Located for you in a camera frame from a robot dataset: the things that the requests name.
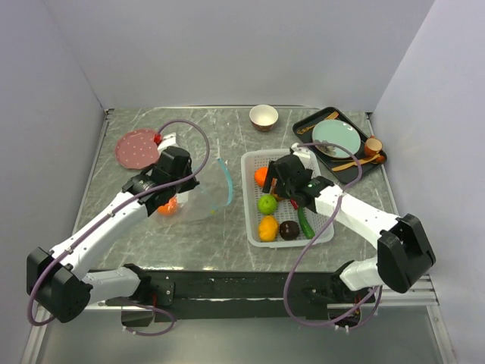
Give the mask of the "brown kiwi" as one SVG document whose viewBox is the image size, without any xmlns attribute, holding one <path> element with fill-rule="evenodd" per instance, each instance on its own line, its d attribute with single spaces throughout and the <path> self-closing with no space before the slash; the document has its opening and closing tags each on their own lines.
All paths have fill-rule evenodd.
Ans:
<svg viewBox="0 0 485 364">
<path fill-rule="evenodd" d="M 283 200 L 285 200 L 285 199 L 286 199 L 285 197 L 281 197 L 281 196 L 277 195 L 276 193 L 272 193 L 271 195 L 272 195 L 272 196 L 273 196 L 273 197 L 276 199 L 276 201 L 278 201 L 278 202 L 279 202 L 279 201 L 283 201 Z"/>
</svg>

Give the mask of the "orange tangerine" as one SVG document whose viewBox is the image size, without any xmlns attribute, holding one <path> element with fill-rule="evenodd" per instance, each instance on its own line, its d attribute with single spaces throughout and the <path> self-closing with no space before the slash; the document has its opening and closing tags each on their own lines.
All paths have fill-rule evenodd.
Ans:
<svg viewBox="0 0 485 364">
<path fill-rule="evenodd" d="M 157 208 L 157 213 L 162 216 L 172 216 L 178 210 L 177 198 L 174 196 L 170 200 Z"/>
<path fill-rule="evenodd" d="M 261 168 L 257 169 L 254 173 L 255 182 L 260 188 L 262 188 L 264 186 L 264 182 L 265 182 L 265 179 L 266 179 L 267 172 L 268 172 L 267 167 L 261 167 Z"/>
</svg>

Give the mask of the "green lime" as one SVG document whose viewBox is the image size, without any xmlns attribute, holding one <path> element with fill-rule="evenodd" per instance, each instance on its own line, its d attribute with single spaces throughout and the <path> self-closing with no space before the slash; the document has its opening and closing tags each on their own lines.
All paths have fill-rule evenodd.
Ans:
<svg viewBox="0 0 485 364">
<path fill-rule="evenodd" d="M 278 201 L 271 194 L 262 195 L 258 199 L 258 210 L 263 215 L 272 215 L 278 207 Z"/>
</svg>

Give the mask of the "clear blue-zipper zip bag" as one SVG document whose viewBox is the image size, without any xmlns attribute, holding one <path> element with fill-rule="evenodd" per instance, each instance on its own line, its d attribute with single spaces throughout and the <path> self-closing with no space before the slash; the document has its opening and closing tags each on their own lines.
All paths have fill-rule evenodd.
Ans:
<svg viewBox="0 0 485 364">
<path fill-rule="evenodd" d="M 196 179 L 199 185 L 194 190 L 175 195 L 178 210 L 174 215 L 162 216 L 156 212 L 152 218 L 160 225 L 199 221 L 231 204 L 233 180 L 222 158 L 210 158 Z"/>
</svg>

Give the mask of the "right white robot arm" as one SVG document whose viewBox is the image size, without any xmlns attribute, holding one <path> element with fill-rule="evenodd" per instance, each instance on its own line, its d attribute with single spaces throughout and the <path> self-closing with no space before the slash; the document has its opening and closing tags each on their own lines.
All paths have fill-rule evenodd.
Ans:
<svg viewBox="0 0 485 364">
<path fill-rule="evenodd" d="M 399 217 L 362 202 L 327 178 L 315 176 L 296 154 L 269 163 L 263 191 L 270 190 L 335 219 L 376 249 L 375 257 L 348 262 L 335 272 L 331 291 L 340 302 L 349 302 L 360 289 L 379 285 L 406 293 L 436 262 L 417 217 Z"/>
</svg>

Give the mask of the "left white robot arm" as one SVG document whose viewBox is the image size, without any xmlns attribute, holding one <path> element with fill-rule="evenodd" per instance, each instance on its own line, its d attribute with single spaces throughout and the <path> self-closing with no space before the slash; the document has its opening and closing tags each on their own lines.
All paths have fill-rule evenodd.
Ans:
<svg viewBox="0 0 485 364">
<path fill-rule="evenodd" d="M 58 321 L 75 319 L 89 304 L 125 297 L 139 305 L 156 295 L 151 277 L 134 264 L 90 272 L 93 263 L 136 224 L 178 193 L 198 186 L 190 154 L 164 149 L 157 162 L 131 177 L 112 202 L 64 242 L 27 257 L 28 305 L 38 303 Z"/>
</svg>

